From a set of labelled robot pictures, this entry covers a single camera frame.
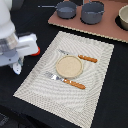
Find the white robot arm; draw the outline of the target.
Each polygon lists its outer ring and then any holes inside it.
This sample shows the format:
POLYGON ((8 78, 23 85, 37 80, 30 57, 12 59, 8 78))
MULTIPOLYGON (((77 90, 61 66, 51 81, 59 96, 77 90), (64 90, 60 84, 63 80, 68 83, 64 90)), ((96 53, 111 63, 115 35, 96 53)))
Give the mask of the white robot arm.
POLYGON ((16 74, 21 73, 24 57, 39 51, 36 35, 18 37, 11 21, 10 11, 19 9, 22 3, 23 0, 18 0, 18 4, 0 0, 0 67, 10 66, 16 74))

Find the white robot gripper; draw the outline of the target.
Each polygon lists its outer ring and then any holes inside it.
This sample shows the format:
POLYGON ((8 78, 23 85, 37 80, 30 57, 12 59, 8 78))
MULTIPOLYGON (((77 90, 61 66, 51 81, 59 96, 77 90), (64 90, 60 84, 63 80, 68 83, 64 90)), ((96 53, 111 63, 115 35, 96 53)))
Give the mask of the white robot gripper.
POLYGON ((15 34, 0 38, 0 66, 13 64, 13 71, 19 75, 21 65, 16 63, 20 57, 31 55, 37 49, 37 37, 29 34, 17 37, 15 34))

